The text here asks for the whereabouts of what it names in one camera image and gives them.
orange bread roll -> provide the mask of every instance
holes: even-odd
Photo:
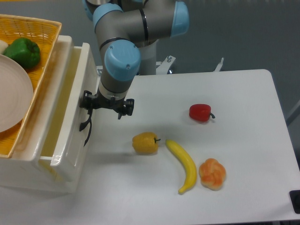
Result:
[[[209,158],[199,167],[201,183],[211,190],[219,190],[226,178],[225,168],[214,158]]]

white plate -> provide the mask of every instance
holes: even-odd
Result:
[[[0,55],[0,132],[23,119],[33,97],[26,71],[12,59]]]

green bell pepper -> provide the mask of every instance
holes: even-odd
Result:
[[[12,44],[5,49],[3,55],[16,61],[23,68],[33,68],[41,60],[37,43],[25,37],[14,40]]]

toy food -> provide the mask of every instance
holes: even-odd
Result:
[[[184,185],[178,190],[178,193],[182,195],[195,185],[197,168],[190,155],[179,144],[173,140],[166,140],[165,144],[170,152],[183,164],[186,171]]]
[[[225,168],[214,158],[209,158],[199,167],[201,183],[211,190],[219,190],[226,178]]]
[[[206,122],[210,116],[214,119],[215,116],[211,112],[211,107],[206,104],[192,105],[189,109],[189,116],[197,121]]]
[[[4,53],[4,50],[8,47],[8,43],[5,41],[0,40],[0,54]]]
[[[160,141],[160,139],[155,133],[143,132],[132,138],[132,147],[138,153],[152,154],[158,150],[157,141]]]
[[[16,61],[23,68],[33,68],[41,59],[38,45],[25,37],[14,40],[4,50],[3,55]]]

red bell pepper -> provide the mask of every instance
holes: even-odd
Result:
[[[214,119],[215,116],[211,112],[211,107],[206,104],[192,105],[189,109],[189,116],[197,121],[206,122],[210,116]]]

